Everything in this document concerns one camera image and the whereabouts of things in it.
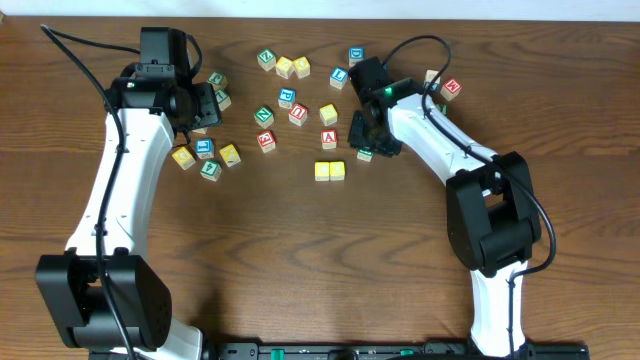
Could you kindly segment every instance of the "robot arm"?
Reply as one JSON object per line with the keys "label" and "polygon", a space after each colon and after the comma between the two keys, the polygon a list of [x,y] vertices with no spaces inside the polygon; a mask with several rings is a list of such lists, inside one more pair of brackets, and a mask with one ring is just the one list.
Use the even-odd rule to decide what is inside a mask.
{"label": "robot arm", "polygon": [[[425,117],[421,85],[410,79],[393,82],[377,58],[359,62],[349,76],[363,105],[363,112],[354,115],[351,146],[392,156],[406,144],[445,184],[449,239],[460,261],[471,270],[475,310],[471,339],[484,355],[509,355],[508,280],[512,273],[526,269],[531,245],[540,238],[537,214],[516,188],[468,156]],[[519,155],[500,157],[478,144],[447,119],[430,96],[426,107],[434,121],[464,146],[508,168],[531,187]],[[484,198],[491,195],[503,195],[503,201],[487,208]],[[522,278],[515,285],[513,340],[518,349],[525,342],[520,326]]]}

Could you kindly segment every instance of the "wooden surface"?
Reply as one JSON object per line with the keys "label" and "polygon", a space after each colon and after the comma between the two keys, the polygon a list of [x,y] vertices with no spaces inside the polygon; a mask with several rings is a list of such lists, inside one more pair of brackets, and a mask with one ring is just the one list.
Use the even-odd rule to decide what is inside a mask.
{"label": "wooden surface", "polygon": [[[41,254],[63,251],[84,211],[105,113],[40,23],[132,47],[141,26],[176,27],[203,49],[197,80],[214,69],[227,74],[232,105],[212,136],[217,148],[235,143],[242,163],[211,183],[168,158],[149,231],[149,262],[171,289],[174,314],[215,339],[422,342],[468,334],[470,277],[447,240],[443,185],[407,148],[356,161],[346,142],[356,96],[350,85],[329,87],[349,46],[382,57],[433,33],[453,44],[445,78],[463,86],[450,118],[497,152],[526,158],[556,227],[556,261],[525,280],[526,335],[585,342],[593,359],[640,356],[640,25],[8,18],[0,28],[0,357],[86,357],[59,340],[34,269]],[[307,56],[311,76],[264,72],[256,54],[265,47]],[[72,49],[105,86],[137,60]],[[436,44],[413,44],[390,72],[421,81],[443,54]],[[299,128],[276,110],[278,149],[263,154],[253,112],[277,109],[283,86],[297,90],[310,118]],[[335,151],[321,150],[318,109],[327,103],[340,114]],[[346,162],[346,180],[314,182],[314,161],[332,159]],[[547,250],[545,235],[532,263]]]}

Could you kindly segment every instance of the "alphabet block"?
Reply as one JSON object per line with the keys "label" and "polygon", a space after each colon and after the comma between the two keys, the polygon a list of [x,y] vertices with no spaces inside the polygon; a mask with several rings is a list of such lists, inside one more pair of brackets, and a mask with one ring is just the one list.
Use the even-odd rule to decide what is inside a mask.
{"label": "alphabet block", "polygon": [[308,113],[309,110],[307,110],[306,107],[300,104],[295,104],[289,112],[289,121],[298,126],[302,126],[302,124],[307,120]]}
{"label": "alphabet block", "polygon": [[280,60],[276,63],[276,74],[288,79],[291,73],[293,73],[293,61],[284,56],[280,57]]}
{"label": "alphabet block", "polygon": [[264,69],[269,71],[276,66],[276,54],[271,49],[264,49],[258,54],[258,64]]}

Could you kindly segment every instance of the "wooden block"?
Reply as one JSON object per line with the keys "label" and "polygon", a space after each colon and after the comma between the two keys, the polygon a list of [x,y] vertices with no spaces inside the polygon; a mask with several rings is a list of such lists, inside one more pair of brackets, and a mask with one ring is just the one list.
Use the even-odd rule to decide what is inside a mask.
{"label": "wooden block", "polygon": [[271,110],[266,106],[258,109],[253,117],[254,119],[256,119],[258,125],[260,125],[263,129],[268,128],[275,121],[273,112],[271,112]]}
{"label": "wooden block", "polygon": [[276,66],[276,54],[271,49],[264,49],[258,54],[258,64],[264,69],[269,71]]}
{"label": "wooden block", "polygon": [[[431,80],[433,80],[433,78],[436,77],[436,75],[438,75],[437,71],[435,71],[435,70],[427,70],[427,73],[424,76],[424,85],[423,85],[423,87],[426,88],[427,85],[429,85],[429,83],[431,82]],[[432,91],[438,91],[439,87],[440,87],[440,78],[438,78],[438,80],[436,80],[436,82],[431,87],[431,90]]]}
{"label": "wooden block", "polygon": [[311,75],[311,64],[304,56],[293,60],[293,68],[298,74],[298,79]]}
{"label": "wooden block", "polygon": [[293,108],[291,108],[291,111],[289,111],[289,121],[298,126],[302,126],[302,124],[307,120],[308,113],[309,110],[306,107],[300,104],[295,104],[293,105]]}
{"label": "wooden block", "polygon": [[338,133],[335,130],[322,130],[320,140],[323,149],[335,149],[338,146]]}
{"label": "wooden block", "polygon": [[216,100],[218,100],[218,107],[220,108],[220,111],[224,111],[226,108],[231,106],[231,98],[229,97],[229,94],[224,92],[224,90],[216,91]]}
{"label": "wooden block", "polygon": [[200,169],[200,175],[202,175],[203,178],[212,181],[218,181],[221,173],[222,167],[220,164],[211,160],[205,161],[204,165],[202,165],[202,169]]}
{"label": "wooden block", "polygon": [[278,96],[278,105],[281,108],[291,109],[294,102],[296,102],[296,91],[282,88],[282,90],[280,90],[280,96]]}
{"label": "wooden block", "polygon": [[449,81],[442,85],[442,89],[440,89],[440,95],[445,98],[447,101],[453,100],[458,94],[460,94],[460,90],[462,89],[462,85],[456,81],[456,79],[451,78]]}
{"label": "wooden block", "polygon": [[329,168],[329,178],[331,181],[344,180],[344,175],[346,173],[344,161],[333,161],[329,163]]}
{"label": "wooden block", "polygon": [[347,73],[347,70],[336,67],[335,69],[333,69],[333,72],[329,77],[329,84],[336,89],[342,90],[344,84],[347,83],[348,77],[349,74]]}
{"label": "wooden block", "polygon": [[447,107],[447,105],[445,104],[438,104],[436,105],[438,107],[438,109],[440,110],[440,112],[442,113],[442,115],[447,116],[447,114],[449,113],[449,108]]}
{"label": "wooden block", "polygon": [[229,144],[220,149],[220,156],[222,156],[222,160],[224,160],[228,167],[232,167],[240,162],[240,155],[233,144]]}
{"label": "wooden block", "polygon": [[358,160],[371,162],[372,158],[373,158],[373,153],[371,151],[367,151],[367,150],[364,150],[364,149],[358,150]]}
{"label": "wooden block", "polygon": [[227,87],[227,77],[219,72],[214,72],[209,76],[209,84],[213,85],[213,90],[224,90]]}
{"label": "wooden block", "polygon": [[349,49],[349,66],[355,65],[358,61],[364,60],[364,48],[352,47]]}
{"label": "wooden block", "polygon": [[196,140],[196,155],[198,155],[200,159],[211,159],[213,157],[213,140]]}
{"label": "wooden block", "polygon": [[280,57],[280,60],[276,63],[276,74],[288,79],[291,73],[293,73],[293,61],[284,56]]}
{"label": "wooden block", "polygon": [[329,126],[338,121],[338,112],[333,104],[323,106],[320,108],[320,119],[324,126]]}
{"label": "wooden block", "polygon": [[182,170],[187,170],[191,165],[196,163],[186,146],[183,146],[176,150],[172,155],[173,159],[182,167]]}
{"label": "wooden block", "polygon": [[266,153],[276,148],[276,139],[273,137],[271,131],[267,130],[258,135],[258,144],[260,144],[262,152]]}
{"label": "wooden block", "polygon": [[316,181],[329,181],[331,170],[328,162],[316,162]]}

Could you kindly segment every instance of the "blue letter on block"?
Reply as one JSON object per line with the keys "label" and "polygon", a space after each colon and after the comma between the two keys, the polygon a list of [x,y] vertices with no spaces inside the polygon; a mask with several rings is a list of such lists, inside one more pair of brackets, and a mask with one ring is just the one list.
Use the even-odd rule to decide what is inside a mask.
{"label": "blue letter on block", "polygon": [[339,81],[339,82],[343,82],[347,79],[347,72],[344,69],[341,69],[339,67],[333,69],[333,73],[331,74],[331,78]]}
{"label": "blue letter on block", "polygon": [[196,153],[209,153],[212,152],[213,142],[211,139],[198,139],[196,141]]}
{"label": "blue letter on block", "polygon": [[296,99],[295,90],[286,89],[286,88],[283,88],[282,90],[280,90],[280,97],[278,98],[278,100],[292,103],[295,101],[295,99]]}
{"label": "blue letter on block", "polygon": [[364,48],[354,47],[349,49],[349,58],[353,60],[364,60]]}

